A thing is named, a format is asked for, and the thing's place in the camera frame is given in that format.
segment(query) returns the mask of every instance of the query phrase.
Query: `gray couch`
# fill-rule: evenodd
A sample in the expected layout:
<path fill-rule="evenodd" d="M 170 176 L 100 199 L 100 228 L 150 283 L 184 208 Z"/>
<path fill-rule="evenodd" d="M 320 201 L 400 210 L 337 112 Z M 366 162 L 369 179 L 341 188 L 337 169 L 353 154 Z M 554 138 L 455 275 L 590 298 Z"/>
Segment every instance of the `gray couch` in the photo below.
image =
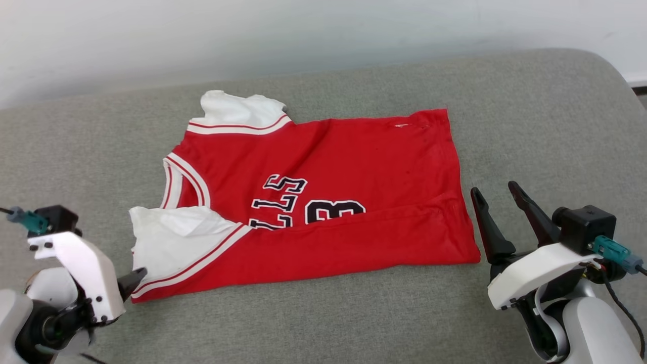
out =
<path fill-rule="evenodd" d="M 85 237 L 119 273 L 128 272 L 127 211 L 158 207 L 161 159 L 181 140 L 188 119 L 201 115 L 199 99 L 209 89 L 276 98 L 298 122 L 448 108 L 463 193 L 481 189 L 519 250 L 536 240 L 509 196 L 510 179 L 549 214 L 587 204 L 616 214 L 616 238 L 647 257 L 646 112 L 610 64 L 573 50 L 213 82 L 3 110 L 0 205 L 68 206 L 80 215 Z M 0 241 L 0 287 L 20 290 L 33 272 L 56 265 L 32 258 L 18 226 L 2 224 Z M 491 307 L 488 268 L 485 262 L 402 266 L 128 304 L 88 352 L 108 363 L 539 363 L 520 315 Z M 647 328 L 647 279 L 632 276 L 614 287 Z M 598 292 L 608 299 L 604 288 Z"/>

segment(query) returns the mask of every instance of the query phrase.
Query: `white fabric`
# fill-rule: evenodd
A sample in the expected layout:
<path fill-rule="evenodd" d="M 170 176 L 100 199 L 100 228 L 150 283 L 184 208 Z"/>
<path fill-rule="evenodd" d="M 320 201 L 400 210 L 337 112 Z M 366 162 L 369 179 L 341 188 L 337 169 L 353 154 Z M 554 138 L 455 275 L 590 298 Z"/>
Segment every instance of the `white fabric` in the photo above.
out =
<path fill-rule="evenodd" d="M 133 269 L 146 267 L 148 271 L 142 285 L 182 272 L 206 255 L 210 255 L 206 260 L 212 261 L 250 230 L 247 226 L 239 229 L 242 224 L 226 220 L 205 206 L 133 207 L 130 217 L 137 238 L 132 248 Z M 218 247 L 225 240 L 227 244 Z"/>
<path fill-rule="evenodd" d="M 248 98 L 228 95 L 222 90 L 207 91 L 200 99 L 204 117 L 190 122 L 201 126 L 247 126 L 267 128 L 282 115 L 285 104 L 261 95 Z"/>

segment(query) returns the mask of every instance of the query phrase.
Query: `red stripe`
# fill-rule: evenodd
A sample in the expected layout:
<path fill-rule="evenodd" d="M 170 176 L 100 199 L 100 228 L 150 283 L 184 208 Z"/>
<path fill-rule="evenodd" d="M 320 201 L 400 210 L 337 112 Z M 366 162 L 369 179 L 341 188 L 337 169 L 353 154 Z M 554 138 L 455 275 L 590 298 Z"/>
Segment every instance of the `red stripe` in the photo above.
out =
<path fill-rule="evenodd" d="M 141 287 L 137 288 L 137 289 L 133 292 L 133 294 L 134 294 L 134 293 L 137 293 L 137 292 L 139 292 L 139 291 L 141 291 L 141 290 L 142 290 L 142 288 L 144 288 L 144 287 L 148 286 L 149 284 L 159 283 L 159 282 L 166 282 L 167 280 L 171 280 L 171 279 L 177 278 L 178 276 L 180 276 L 180 275 L 184 274 L 185 272 L 187 272 L 187 271 L 188 271 L 188 270 L 190 270 L 191 268 L 195 267 L 195 265 L 196 265 L 196 264 L 198 264 L 199 262 L 202 262 L 203 260 L 207 259 L 211 254 L 214 254 L 214 253 L 215 253 L 215 251 L 216 251 L 216 250 L 218 250 L 218 248 L 220 248 L 221 246 L 223 246 L 223 244 L 224 244 L 224 243 L 226 243 L 226 242 L 227 242 L 227 240 L 229 240 L 229 238 L 231 238 L 231 237 L 232 237 L 232 235 L 234 235 L 236 232 L 238 232 L 238 230 L 240 230 L 243 226 L 244 226 L 244 225 L 242 225 L 242 224 L 241 224 L 239 227 L 237 227 L 237 228 L 236 228 L 236 230 L 232 231 L 229 235 L 227 235 L 227 237 L 226 237 L 226 238 L 225 238 L 225 239 L 224 239 L 220 244 L 218 244 L 218 246 L 217 246 L 217 247 L 215 247 L 215 249 L 214 249 L 214 250 L 210 251 L 207 255 L 203 256 L 203 257 L 202 257 L 202 258 L 200 258 L 198 261 L 196 261 L 196 262 L 195 262 L 195 263 L 193 263 L 192 265 L 188 266 L 185 270 L 181 271 L 180 273 L 178 273 L 178 274 L 176 274 L 176 275 L 174 275 L 174 276 L 172 276 L 172 277 L 168 277 L 168 278 L 164 278 L 164 279 L 160 279 L 160 280 L 153 280 L 153 281 L 151 281 L 151 282 L 148 282 L 148 283 L 146 283 L 145 285 L 143 285 L 143 286 L 141 286 Z"/>
<path fill-rule="evenodd" d="M 166 166 L 166 169 L 168 169 L 168 190 L 166 191 L 166 201 L 164 202 L 164 206 L 162 206 L 163 209 L 166 208 L 168 200 L 171 198 L 171 186 L 173 185 L 173 172 L 171 171 L 171 167 Z"/>
<path fill-rule="evenodd" d="M 278 124 L 286 116 L 287 116 L 287 114 L 283 114 L 283 116 L 280 117 L 274 124 L 272 124 L 270 126 L 265 126 L 264 128 L 255 128 L 253 126 L 248 126 L 248 125 L 202 125 L 202 124 L 196 124 L 194 122 L 189 122 L 189 125 L 199 126 L 200 128 L 205 128 L 205 129 L 213 129 L 213 128 L 246 128 L 246 129 L 254 129 L 254 130 L 265 130 L 265 129 L 269 129 L 269 128 L 273 127 L 273 126 L 276 126 L 276 124 Z"/>
<path fill-rule="evenodd" d="M 187 176 L 189 176 L 189 177 L 193 180 L 193 182 L 195 182 L 195 185 L 198 187 L 198 190 L 200 191 L 200 197 L 202 197 L 202 199 L 203 199 L 203 204 L 204 204 L 204 192 L 202 191 L 202 187 L 200 187 L 200 184 L 198 183 L 198 180 L 197 180 L 197 179 L 196 179 L 196 178 L 195 178 L 191 173 L 189 173 L 189 171 L 187 171 L 187 170 L 185 169 L 185 167 L 181 166 L 178 162 L 174 161 L 174 160 L 173 160 L 173 158 L 171 158 L 170 156 L 168 156 L 168 155 L 167 155 L 167 156 L 166 156 L 166 159 L 168 159 L 169 161 L 173 162 L 173 164 L 175 164 L 175 165 L 176 165 L 178 168 L 180 168 L 181 170 L 185 171 L 185 172 L 186 172 L 186 175 L 187 175 Z"/>

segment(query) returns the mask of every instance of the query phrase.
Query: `white wall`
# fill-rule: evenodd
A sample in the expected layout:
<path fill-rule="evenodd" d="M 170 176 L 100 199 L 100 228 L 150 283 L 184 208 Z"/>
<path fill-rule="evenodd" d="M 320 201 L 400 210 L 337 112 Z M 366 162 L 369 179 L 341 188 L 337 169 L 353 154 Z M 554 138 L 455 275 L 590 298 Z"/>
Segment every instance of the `white wall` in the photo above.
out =
<path fill-rule="evenodd" d="M 535 47 L 647 85 L 647 1 L 0 0 L 0 108 Z"/>

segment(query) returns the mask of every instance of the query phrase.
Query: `white trim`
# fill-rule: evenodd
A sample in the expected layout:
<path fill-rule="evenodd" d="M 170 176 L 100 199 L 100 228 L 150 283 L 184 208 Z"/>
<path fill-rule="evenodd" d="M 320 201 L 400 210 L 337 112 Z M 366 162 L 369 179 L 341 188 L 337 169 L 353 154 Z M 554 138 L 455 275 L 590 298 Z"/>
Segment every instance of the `white trim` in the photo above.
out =
<path fill-rule="evenodd" d="M 189 180 L 198 197 L 198 206 L 207 206 L 211 208 L 209 188 L 200 174 L 188 162 L 175 153 L 170 153 L 166 158 L 164 158 L 164 162 L 177 167 L 177 171 Z"/>
<path fill-rule="evenodd" d="M 289 116 L 286 114 L 281 114 L 277 117 L 277 121 L 267 127 L 267 128 L 251 128 L 248 126 L 236 126 L 236 125 L 219 125 L 219 126 L 203 126 L 197 123 L 201 118 L 192 119 L 189 121 L 189 126 L 186 128 L 187 131 L 196 134 L 211 135 L 211 134 L 250 134 L 250 135 L 266 135 L 273 133 L 285 125 L 292 122 Z"/>
<path fill-rule="evenodd" d="M 166 160 L 163 160 L 163 163 L 166 186 L 164 187 L 164 198 L 162 198 L 160 209 L 175 209 L 182 194 L 182 173 Z"/>
<path fill-rule="evenodd" d="M 194 274 L 198 273 L 200 270 L 206 268 L 209 264 L 211 264 L 214 260 L 216 260 L 216 258 L 221 256 L 221 254 L 223 254 L 234 243 L 236 243 L 240 238 L 242 238 L 244 235 L 246 235 L 247 233 L 249 233 L 252 230 L 251 227 L 249 227 L 247 225 L 243 225 L 242 223 L 237 223 L 235 225 L 235 227 L 234 227 L 234 230 L 236 230 L 240 226 L 241 226 L 240 230 L 236 231 L 236 233 L 234 233 L 232 236 L 229 236 L 229 238 L 226 239 L 225 242 L 223 242 L 223 244 L 218 249 L 211 252 L 209 255 L 206 256 L 206 258 L 204 256 L 201 256 L 200 258 L 196 259 L 191 264 L 187 265 L 187 266 L 191 266 L 195 262 L 200 261 L 200 259 L 203 259 L 198 264 L 191 267 L 191 269 L 185 271 L 184 273 L 182 273 L 181 275 L 179 275 L 179 276 L 177 276 L 177 277 L 175 277 L 173 279 L 164 280 L 164 279 L 166 279 L 168 277 L 174 276 L 176 273 L 168 275 L 166 278 L 164 278 L 164 277 L 157 278 L 155 280 L 163 280 L 163 281 L 148 284 L 147 286 L 143 287 L 139 291 L 135 290 L 135 292 L 133 292 L 133 294 L 132 294 L 132 297 L 137 299 L 137 298 L 141 297 L 143 294 L 145 294 L 146 292 L 149 292 L 149 291 L 154 290 L 156 288 L 168 287 L 168 286 L 178 284 L 178 283 L 190 278 Z M 146 281 L 142 281 L 140 285 L 143 286 L 143 285 L 145 285 L 147 283 L 148 282 L 146 282 Z"/>

